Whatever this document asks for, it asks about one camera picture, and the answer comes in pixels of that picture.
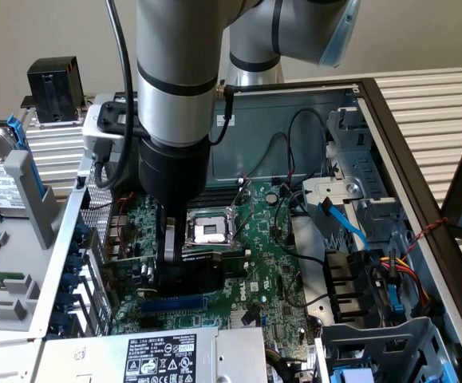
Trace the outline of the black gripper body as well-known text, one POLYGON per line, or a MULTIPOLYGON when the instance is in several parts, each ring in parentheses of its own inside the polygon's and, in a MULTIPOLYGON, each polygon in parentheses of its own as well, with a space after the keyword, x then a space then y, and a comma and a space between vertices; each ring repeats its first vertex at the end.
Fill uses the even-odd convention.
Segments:
POLYGON ((139 180, 167 216, 177 216, 204 190, 211 145, 205 136, 197 144, 171 147, 151 139, 139 143, 139 180))

